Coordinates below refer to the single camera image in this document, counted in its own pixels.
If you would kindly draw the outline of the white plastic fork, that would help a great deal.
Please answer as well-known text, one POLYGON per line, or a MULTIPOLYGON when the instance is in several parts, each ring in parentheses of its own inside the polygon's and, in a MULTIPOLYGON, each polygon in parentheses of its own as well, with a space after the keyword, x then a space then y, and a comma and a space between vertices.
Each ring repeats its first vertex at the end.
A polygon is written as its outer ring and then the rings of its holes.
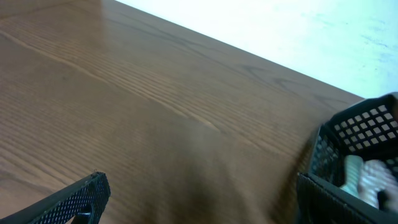
POLYGON ((379 192, 385 192, 388 210, 397 212, 397 181, 385 163, 379 160, 366 161, 361 168, 358 182, 359 198, 380 209, 382 203, 377 199, 379 192))

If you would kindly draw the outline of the dark green plastic basket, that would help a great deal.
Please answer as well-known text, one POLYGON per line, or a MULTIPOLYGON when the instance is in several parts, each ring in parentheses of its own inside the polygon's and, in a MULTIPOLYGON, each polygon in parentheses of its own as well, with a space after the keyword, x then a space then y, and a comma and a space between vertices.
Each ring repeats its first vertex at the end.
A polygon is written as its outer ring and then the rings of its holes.
MULTIPOLYGON (((363 100, 322 124, 306 173, 340 188, 345 182, 344 160, 348 155, 360 156, 364 163, 382 161, 397 181, 396 92, 363 100)), ((397 214, 387 209, 385 192, 379 192, 377 199, 382 203, 378 210, 397 214)))

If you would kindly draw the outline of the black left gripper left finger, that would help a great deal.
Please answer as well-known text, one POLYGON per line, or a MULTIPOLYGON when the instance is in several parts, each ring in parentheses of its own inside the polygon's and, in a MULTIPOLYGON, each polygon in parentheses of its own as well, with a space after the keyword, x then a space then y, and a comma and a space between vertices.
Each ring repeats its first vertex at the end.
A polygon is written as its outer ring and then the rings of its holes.
POLYGON ((111 196, 107 176, 94 172, 58 192, 1 219, 2 224, 97 224, 111 196))

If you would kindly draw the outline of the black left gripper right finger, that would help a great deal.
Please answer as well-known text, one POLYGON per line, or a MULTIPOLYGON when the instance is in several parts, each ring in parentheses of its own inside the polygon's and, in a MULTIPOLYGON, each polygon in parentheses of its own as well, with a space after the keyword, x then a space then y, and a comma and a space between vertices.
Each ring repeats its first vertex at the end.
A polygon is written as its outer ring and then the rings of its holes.
POLYGON ((397 224, 397 214, 378 210, 309 173, 297 177, 297 201, 304 223, 397 224))

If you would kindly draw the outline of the pale green plastic fork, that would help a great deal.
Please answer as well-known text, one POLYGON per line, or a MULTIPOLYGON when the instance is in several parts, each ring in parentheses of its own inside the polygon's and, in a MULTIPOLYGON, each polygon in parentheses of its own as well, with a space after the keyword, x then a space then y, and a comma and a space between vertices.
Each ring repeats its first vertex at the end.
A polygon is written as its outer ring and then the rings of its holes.
POLYGON ((363 164, 360 156, 348 155, 344 160, 345 182, 340 189, 356 198, 359 197, 358 185, 363 164))

